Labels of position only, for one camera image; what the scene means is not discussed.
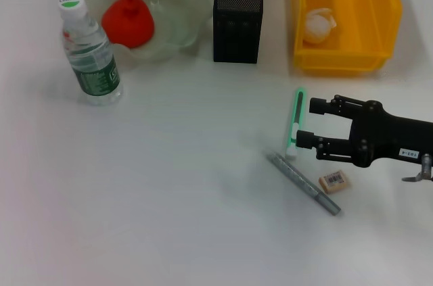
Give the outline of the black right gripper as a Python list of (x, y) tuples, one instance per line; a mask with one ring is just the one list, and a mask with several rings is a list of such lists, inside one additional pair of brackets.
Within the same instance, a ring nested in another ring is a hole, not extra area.
[(375, 160), (388, 158), (420, 164), (432, 155), (432, 123), (393, 116), (379, 101), (361, 101), (335, 95), (331, 101), (311, 98), (309, 112), (352, 119), (349, 138), (321, 137), (299, 130), (296, 146), (316, 149), (318, 160), (353, 162), (367, 168)]

